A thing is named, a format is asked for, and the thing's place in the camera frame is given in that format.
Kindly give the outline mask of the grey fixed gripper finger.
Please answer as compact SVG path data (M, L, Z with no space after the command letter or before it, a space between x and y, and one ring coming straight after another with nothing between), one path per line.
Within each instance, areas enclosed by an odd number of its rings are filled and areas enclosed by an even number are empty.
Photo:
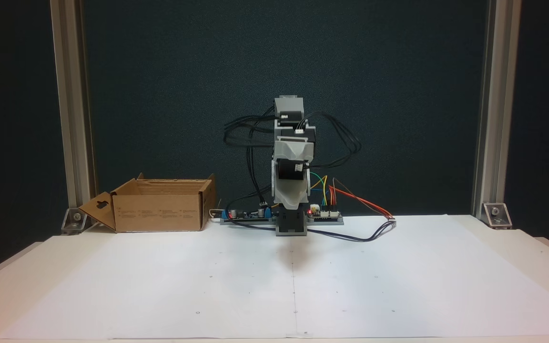
M285 209L296 210L308 204L309 191L307 181L274 181L273 202Z

